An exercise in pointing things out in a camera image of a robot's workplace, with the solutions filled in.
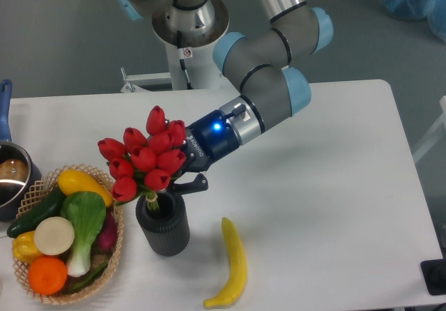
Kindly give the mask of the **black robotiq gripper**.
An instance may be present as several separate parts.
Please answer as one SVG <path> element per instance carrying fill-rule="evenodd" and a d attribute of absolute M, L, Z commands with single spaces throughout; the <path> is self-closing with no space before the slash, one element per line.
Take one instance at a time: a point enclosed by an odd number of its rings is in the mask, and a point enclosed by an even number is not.
<path fill-rule="evenodd" d="M 240 147 L 233 128 L 221 111 L 213 111 L 191 123 L 185 128 L 185 134 L 181 151 L 186 155 L 186 162 L 180 169 L 182 172 L 207 171 L 213 163 Z M 208 179 L 202 173 L 191 182 L 169 186 L 172 193 L 196 193 L 207 189 Z"/>

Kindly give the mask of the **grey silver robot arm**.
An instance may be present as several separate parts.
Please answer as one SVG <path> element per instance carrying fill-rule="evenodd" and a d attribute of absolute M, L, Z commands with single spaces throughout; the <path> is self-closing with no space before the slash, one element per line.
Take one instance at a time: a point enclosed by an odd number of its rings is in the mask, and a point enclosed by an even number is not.
<path fill-rule="evenodd" d="M 311 90 L 291 67 L 332 39 L 333 26 L 321 8 L 306 0 L 261 0 L 270 22 L 262 36 L 249 39 L 228 32 L 229 14 L 221 0 L 118 0 L 132 20 L 151 17 L 164 43 L 169 72 L 135 75 L 128 84 L 165 79 L 175 90 L 217 89 L 227 79 L 238 97 L 187 127 L 184 172 L 191 183 L 171 183 L 183 195 L 206 190 L 204 172 L 216 161 L 306 107 Z"/>

